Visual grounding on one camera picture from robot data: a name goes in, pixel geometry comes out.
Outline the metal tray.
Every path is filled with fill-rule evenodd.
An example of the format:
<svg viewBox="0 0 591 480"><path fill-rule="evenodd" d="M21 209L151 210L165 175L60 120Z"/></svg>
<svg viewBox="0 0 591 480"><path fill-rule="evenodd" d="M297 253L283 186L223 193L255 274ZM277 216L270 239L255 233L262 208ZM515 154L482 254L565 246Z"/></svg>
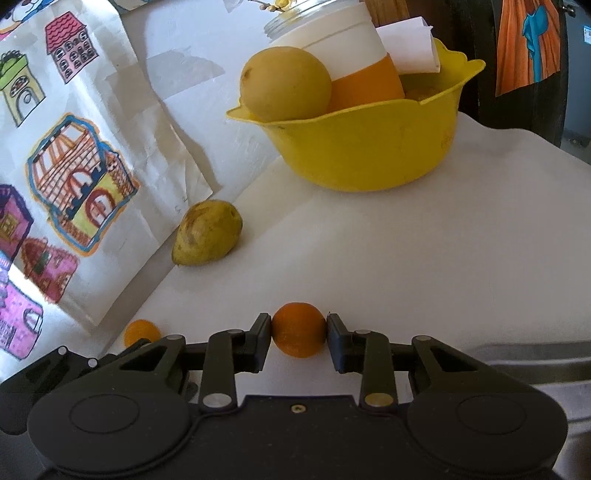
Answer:
<svg viewBox="0 0 591 480"><path fill-rule="evenodd" d="M564 409L569 436L568 464L590 463L590 342L489 344L468 354L533 385Z"/></svg>

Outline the small orange tangerine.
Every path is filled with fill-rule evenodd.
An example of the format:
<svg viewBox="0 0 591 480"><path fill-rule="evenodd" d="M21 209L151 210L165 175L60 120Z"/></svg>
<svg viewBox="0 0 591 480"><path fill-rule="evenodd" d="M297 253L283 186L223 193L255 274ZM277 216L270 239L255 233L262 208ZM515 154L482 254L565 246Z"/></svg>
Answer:
<svg viewBox="0 0 591 480"><path fill-rule="evenodd" d="M304 359L324 349L327 321L314 305L291 302L280 307L271 318L276 347L286 355Z"/></svg>
<svg viewBox="0 0 591 480"><path fill-rule="evenodd" d="M156 325L148 320L138 319L131 322L124 330L123 344L128 348L141 339L156 342L160 338L161 333Z"/></svg>

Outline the yellow flower sprig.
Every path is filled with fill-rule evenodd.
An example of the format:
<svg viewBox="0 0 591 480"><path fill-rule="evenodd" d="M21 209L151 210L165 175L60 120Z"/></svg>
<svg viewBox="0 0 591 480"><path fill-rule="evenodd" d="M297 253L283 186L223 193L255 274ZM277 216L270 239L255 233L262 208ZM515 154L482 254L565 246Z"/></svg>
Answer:
<svg viewBox="0 0 591 480"><path fill-rule="evenodd" d="M287 11L294 4L294 0L273 0L273 1L249 0L249 2L256 3L259 6L259 9L262 11L280 12L280 13Z"/></svg>

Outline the yellow plastic bowl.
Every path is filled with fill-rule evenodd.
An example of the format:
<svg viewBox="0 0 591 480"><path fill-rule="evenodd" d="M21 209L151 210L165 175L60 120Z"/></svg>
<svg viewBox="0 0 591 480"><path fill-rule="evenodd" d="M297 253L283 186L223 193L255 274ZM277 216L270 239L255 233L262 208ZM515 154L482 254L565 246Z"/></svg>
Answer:
<svg viewBox="0 0 591 480"><path fill-rule="evenodd" d="M375 192L411 183L449 153L464 86L486 67L435 43L441 69L406 75L404 87L424 99L366 104L308 120L259 123L283 161L315 185Z"/></svg>

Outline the folded white paper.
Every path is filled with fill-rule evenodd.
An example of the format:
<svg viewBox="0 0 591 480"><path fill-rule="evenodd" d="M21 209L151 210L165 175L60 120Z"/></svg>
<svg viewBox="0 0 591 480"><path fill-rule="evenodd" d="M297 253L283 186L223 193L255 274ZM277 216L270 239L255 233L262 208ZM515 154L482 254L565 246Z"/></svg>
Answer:
<svg viewBox="0 0 591 480"><path fill-rule="evenodd" d="M400 75L440 72L432 26L422 16L378 27L377 33Z"/></svg>

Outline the green yellow mango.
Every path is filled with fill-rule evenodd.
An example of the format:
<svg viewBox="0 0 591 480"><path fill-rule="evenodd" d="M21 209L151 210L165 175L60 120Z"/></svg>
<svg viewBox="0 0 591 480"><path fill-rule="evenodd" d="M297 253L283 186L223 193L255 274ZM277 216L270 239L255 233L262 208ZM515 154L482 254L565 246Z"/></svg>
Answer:
<svg viewBox="0 0 591 480"><path fill-rule="evenodd" d="M178 226L171 260L179 266L217 261L238 245L242 226L242 216L231 203L199 202L187 210Z"/></svg>

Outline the white and orange jar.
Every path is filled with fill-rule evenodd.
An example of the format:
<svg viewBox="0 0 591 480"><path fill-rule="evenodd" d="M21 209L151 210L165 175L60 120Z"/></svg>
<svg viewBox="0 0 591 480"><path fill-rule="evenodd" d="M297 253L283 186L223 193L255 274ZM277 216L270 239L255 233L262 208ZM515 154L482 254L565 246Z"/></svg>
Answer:
<svg viewBox="0 0 591 480"><path fill-rule="evenodd" d="M325 65L332 79L331 112L405 97L362 1L294 1L263 31L271 45L301 48Z"/></svg>

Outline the children's houses drawing paper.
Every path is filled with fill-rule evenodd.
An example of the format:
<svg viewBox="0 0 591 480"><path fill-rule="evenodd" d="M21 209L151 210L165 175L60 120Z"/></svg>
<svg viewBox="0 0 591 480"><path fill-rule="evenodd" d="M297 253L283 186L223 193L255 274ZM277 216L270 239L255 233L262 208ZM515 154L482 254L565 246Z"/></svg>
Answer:
<svg viewBox="0 0 591 480"><path fill-rule="evenodd" d="M107 1L1 20L1 374L82 341L211 196Z"/></svg>

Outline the orange dress painting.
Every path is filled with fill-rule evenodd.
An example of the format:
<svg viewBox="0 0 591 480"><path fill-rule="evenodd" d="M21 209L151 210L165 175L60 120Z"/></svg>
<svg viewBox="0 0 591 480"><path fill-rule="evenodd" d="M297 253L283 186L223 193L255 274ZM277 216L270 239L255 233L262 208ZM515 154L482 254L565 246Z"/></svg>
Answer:
<svg viewBox="0 0 591 480"><path fill-rule="evenodd" d="M550 0L504 0L497 37L496 95L561 71L561 26Z"/></svg>

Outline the yellow pear in bowl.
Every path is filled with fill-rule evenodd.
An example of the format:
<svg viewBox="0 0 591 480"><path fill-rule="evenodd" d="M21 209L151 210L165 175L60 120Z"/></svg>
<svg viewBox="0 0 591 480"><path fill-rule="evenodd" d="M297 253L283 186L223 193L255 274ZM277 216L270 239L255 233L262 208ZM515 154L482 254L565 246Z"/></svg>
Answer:
<svg viewBox="0 0 591 480"><path fill-rule="evenodd" d="M328 112L329 71L311 53L280 46L261 50L242 68L239 100L263 122L304 120Z"/></svg>

